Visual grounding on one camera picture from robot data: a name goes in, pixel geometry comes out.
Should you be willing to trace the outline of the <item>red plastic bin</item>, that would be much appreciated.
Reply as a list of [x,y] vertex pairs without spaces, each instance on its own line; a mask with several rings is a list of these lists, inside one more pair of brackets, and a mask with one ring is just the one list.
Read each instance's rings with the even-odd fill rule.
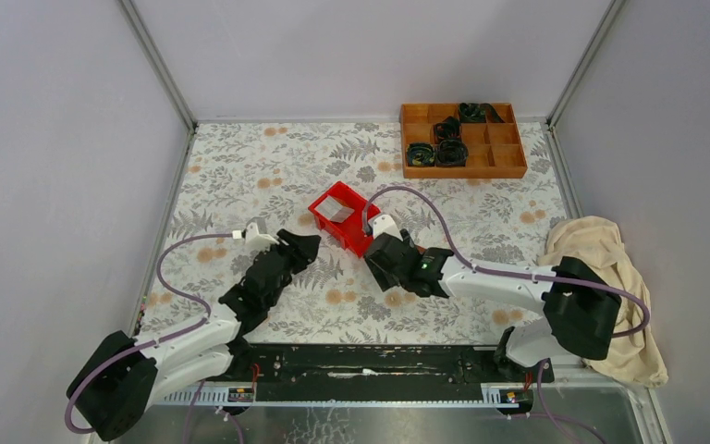
[[[332,223],[316,211],[316,206],[327,196],[333,196],[343,204],[354,209],[354,213],[343,223]],[[358,257],[363,257],[373,238],[366,237],[361,231],[360,213],[366,208],[367,199],[342,181],[333,184],[317,197],[308,207],[316,227],[328,233],[338,245]]]

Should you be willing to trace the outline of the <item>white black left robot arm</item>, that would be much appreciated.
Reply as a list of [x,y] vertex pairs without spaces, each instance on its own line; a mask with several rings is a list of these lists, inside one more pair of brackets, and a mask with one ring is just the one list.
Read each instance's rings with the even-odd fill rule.
[[166,395],[212,376],[237,380],[247,374],[245,335],[266,320],[294,276],[317,259],[321,238],[285,229],[269,235],[255,222],[223,236],[241,239],[257,252],[243,277],[207,302],[159,275],[171,293],[200,304],[202,315],[159,333],[108,335],[67,388],[64,421],[70,432],[119,438]]

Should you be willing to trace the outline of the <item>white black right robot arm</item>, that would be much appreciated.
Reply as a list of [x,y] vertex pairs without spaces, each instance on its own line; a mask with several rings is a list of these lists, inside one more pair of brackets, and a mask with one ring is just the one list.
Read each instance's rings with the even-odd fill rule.
[[545,358],[575,355],[604,360],[609,352],[620,298],[582,261],[518,267],[484,262],[467,265],[444,248],[420,251],[408,236],[377,236],[363,256],[381,290],[394,287],[419,297],[485,298],[539,317],[503,333],[493,367],[515,381]]

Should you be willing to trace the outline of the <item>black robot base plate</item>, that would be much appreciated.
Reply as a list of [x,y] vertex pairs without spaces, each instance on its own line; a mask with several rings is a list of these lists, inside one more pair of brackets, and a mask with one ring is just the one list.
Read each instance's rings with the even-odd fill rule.
[[254,344],[215,383],[260,402],[483,402],[484,390],[552,383],[552,364],[523,368],[490,346]]

